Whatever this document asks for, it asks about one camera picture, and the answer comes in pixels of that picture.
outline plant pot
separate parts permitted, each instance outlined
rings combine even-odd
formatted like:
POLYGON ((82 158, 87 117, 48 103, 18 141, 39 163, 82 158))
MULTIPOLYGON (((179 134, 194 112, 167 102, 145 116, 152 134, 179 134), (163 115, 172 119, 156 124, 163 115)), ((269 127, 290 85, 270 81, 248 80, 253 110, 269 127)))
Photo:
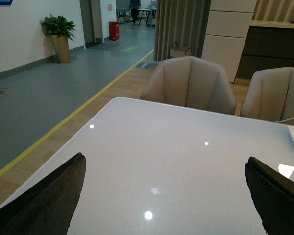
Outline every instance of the plant pot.
POLYGON ((58 37, 52 35, 54 51, 59 63, 68 63, 70 61, 69 43, 64 36, 58 37))

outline red trash bin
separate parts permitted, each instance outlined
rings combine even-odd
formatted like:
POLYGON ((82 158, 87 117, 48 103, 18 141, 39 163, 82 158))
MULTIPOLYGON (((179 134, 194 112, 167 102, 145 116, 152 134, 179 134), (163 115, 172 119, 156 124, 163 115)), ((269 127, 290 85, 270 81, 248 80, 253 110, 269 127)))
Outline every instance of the red trash bin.
POLYGON ((109 21, 109 35, 110 40, 117 40, 120 38, 120 29, 118 21, 109 21))

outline white table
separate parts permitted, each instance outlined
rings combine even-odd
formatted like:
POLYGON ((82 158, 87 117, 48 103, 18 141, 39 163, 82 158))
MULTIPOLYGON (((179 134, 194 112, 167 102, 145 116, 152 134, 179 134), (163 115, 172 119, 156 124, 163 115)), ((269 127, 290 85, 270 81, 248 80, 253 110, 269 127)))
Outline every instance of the white table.
POLYGON ((264 235, 245 164, 294 166, 284 124, 116 98, 5 203, 77 152, 87 170, 70 235, 264 235))

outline green floor sign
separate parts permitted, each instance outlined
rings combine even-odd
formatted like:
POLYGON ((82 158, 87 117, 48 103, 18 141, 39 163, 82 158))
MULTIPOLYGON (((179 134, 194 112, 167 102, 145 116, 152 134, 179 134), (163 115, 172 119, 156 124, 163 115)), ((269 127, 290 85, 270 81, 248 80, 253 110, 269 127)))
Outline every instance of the green floor sign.
POLYGON ((138 46, 129 46, 127 48, 124 48, 120 52, 130 53, 132 51, 135 51, 138 48, 138 46))

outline green plant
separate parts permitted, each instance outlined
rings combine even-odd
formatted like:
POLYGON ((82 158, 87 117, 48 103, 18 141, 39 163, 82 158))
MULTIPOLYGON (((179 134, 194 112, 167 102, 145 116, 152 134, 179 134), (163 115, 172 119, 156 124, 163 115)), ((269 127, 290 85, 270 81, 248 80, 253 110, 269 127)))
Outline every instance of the green plant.
POLYGON ((58 35, 58 37, 64 36, 72 40, 74 34, 72 33, 75 27, 73 21, 67 21, 63 16, 53 16, 45 17, 44 21, 40 21, 41 25, 45 28, 46 35, 58 35))

